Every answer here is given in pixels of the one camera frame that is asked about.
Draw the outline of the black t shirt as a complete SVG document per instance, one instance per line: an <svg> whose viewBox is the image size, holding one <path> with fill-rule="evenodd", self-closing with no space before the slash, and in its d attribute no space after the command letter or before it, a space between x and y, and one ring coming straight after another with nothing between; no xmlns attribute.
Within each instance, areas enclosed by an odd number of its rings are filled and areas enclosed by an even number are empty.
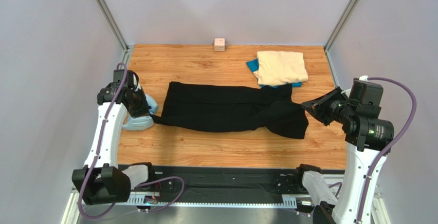
<svg viewBox="0 0 438 224"><path fill-rule="evenodd" d="M210 133L244 132L261 127L282 137L304 139L304 109L291 100L291 85L260 89L171 82L155 123Z"/></svg>

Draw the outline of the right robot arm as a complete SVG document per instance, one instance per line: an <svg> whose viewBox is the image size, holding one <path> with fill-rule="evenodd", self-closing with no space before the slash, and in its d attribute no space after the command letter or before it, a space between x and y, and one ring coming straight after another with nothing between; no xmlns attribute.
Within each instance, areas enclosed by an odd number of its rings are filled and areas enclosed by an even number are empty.
<svg viewBox="0 0 438 224"><path fill-rule="evenodd" d="M321 168L301 164L296 168L297 188L306 190L315 205L313 223L370 223L372 198L386 156L379 153L393 140L394 126L379 119L383 87L366 76L355 78L352 88L336 87L301 107L325 126L342 125L346 141L346 169L335 195Z"/></svg>

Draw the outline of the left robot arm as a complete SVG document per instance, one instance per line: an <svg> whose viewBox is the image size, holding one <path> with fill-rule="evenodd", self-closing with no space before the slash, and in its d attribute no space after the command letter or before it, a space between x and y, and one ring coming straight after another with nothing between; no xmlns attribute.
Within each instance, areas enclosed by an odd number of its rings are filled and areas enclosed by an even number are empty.
<svg viewBox="0 0 438 224"><path fill-rule="evenodd" d="M138 163L125 170L117 156L126 116L150 117L147 98L139 77L131 70L116 69L113 81L97 94L98 123L91 150L81 169L72 173L72 182L88 205L126 202L131 190L149 180L149 163Z"/></svg>

